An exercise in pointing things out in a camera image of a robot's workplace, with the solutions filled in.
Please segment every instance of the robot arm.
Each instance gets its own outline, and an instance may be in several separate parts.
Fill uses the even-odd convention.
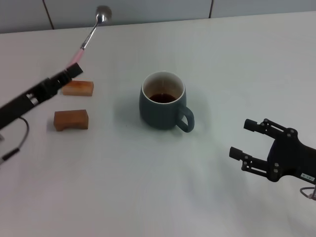
[[[266,177],[272,182],[277,182],[282,176],[292,175],[316,184],[316,150],[303,145],[295,129],[285,128],[268,119],[264,119],[260,124],[247,119],[244,128],[266,134],[275,141],[267,161],[254,158],[231,147],[229,156],[242,160],[243,171]]]
[[[35,106],[55,96],[59,89],[81,73],[80,66],[77,63],[72,64],[62,72],[42,80],[39,84],[8,102],[0,108],[0,130]]]

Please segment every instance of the spoon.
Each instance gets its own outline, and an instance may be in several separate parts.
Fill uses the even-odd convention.
[[[74,63],[79,62],[79,60],[81,59],[85,48],[87,47],[91,37],[93,36],[95,30],[97,29],[97,27],[105,22],[109,22],[112,18],[112,11],[108,6],[98,6],[97,10],[95,12],[95,18],[96,18],[96,23],[92,29],[92,31],[90,32],[90,34],[88,35],[88,37],[85,39],[85,41],[82,43],[79,51],[74,55],[72,61],[69,63],[68,66],[73,65]]]

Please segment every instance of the cable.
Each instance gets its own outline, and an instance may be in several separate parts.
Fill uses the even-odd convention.
[[[307,195],[306,193],[303,192],[303,190],[307,190],[307,189],[313,189],[314,191],[313,191],[312,194]],[[301,189],[300,189],[300,192],[301,192],[301,194],[303,194],[305,197],[307,197],[307,198],[309,198],[309,199],[316,200],[316,196],[315,196],[315,194],[316,194],[316,187],[301,188]]]
[[[20,142],[18,148],[21,149],[21,147],[23,146],[23,144],[25,143],[25,140],[27,139],[28,135],[29,135],[29,132],[30,132],[30,126],[29,126],[29,123],[27,122],[27,120],[23,117],[19,117],[19,119],[23,120],[26,124],[26,132],[25,132],[25,135],[22,139],[22,141]]]
[[[2,158],[0,159],[0,164],[2,164],[3,162],[5,162],[9,158],[11,158],[13,155],[15,155],[16,153],[19,152],[21,147],[23,146],[24,142],[26,141],[28,135],[29,135],[29,132],[30,132],[29,123],[23,117],[19,117],[19,119],[23,120],[25,122],[25,124],[26,124],[26,132],[24,134],[24,137],[23,137],[22,141],[20,142],[20,144],[19,144],[19,146],[17,148],[13,149],[12,151],[10,151],[7,154],[5,154],[4,156],[2,156]]]

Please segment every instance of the mug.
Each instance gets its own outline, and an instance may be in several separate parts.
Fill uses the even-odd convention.
[[[194,115],[187,108],[186,89],[181,79],[169,72],[149,75],[139,96],[141,118],[151,127],[171,129],[175,125],[184,132],[194,128]],[[186,117],[188,124],[182,121]]]

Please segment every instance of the dark liquid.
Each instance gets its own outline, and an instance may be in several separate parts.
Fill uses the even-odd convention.
[[[176,98],[174,98],[172,95],[169,95],[169,94],[156,94],[156,95],[151,96],[150,99],[152,101],[163,103],[163,104],[176,100]]]

